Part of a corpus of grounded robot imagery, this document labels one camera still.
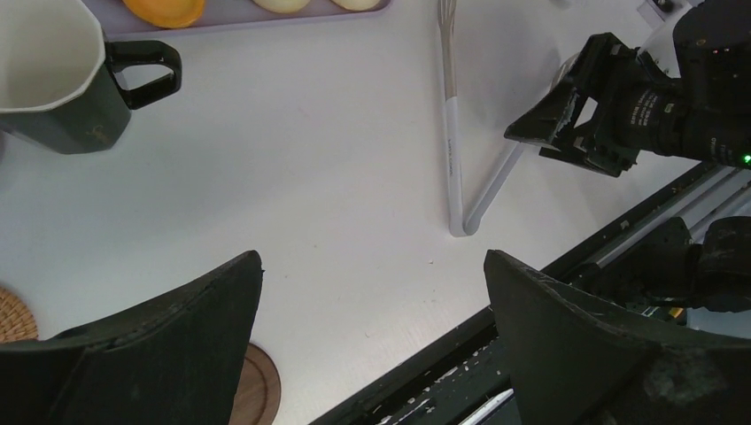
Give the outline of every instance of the white tabletop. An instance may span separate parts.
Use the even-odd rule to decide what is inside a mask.
[[[636,46],[649,28],[637,0],[460,3],[473,195],[562,60],[590,34]],[[281,424],[313,420],[487,305],[486,250],[543,267],[692,164],[643,154],[612,179],[527,151],[478,234],[454,239],[434,0],[167,42],[182,90],[135,113],[113,150],[61,156],[5,137],[0,283],[49,337],[258,250],[252,340],[279,367]]]

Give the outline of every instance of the whisk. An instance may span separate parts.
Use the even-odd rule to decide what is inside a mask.
[[[523,146],[517,143],[510,153],[501,153],[496,161],[491,179],[484,185],[480,197],[464,218],[464,197],[461,189],[461,141],[459,138],[459,102],[456,89],[456,65],[453,56],[453,23],[456,20],[457,0],[438,0],[438,27],[443,50],[443,75],[445,93],[446,173],[448,175],[449,232],[452,236],[472,236],[480,228],[480,220],[491,206],[516,162],[522,156]]]

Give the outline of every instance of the black mug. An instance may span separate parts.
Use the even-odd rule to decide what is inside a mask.
[[[115,75],[141,65],[169,74],[121,87]],[[172,95],[181,81],[177,50],[158,41],[105,41],[81,0],[0,0],[0,129],[12,135],[65,154],[104,151],[132,110]]]

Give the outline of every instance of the mug handle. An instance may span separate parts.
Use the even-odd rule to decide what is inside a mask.
[[[118,84],[118,90],[129,109],[136,110],[147,104],[173,95],[182,84],[182,61],[180,53],[168,44],[155,40],[138,42],[108,42],[107,60],[113,73],[139,65],[162,65],[172,72],[143,86],[125,90]]]

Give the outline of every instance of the wooden coaster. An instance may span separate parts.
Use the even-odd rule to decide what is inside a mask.
[[[37,337],[36,321],[28,307],[11,292],[0,288],[0,344]]]
[[[282,401],[279,371],[259,347],[248,344],[229,425],[270,425]]]

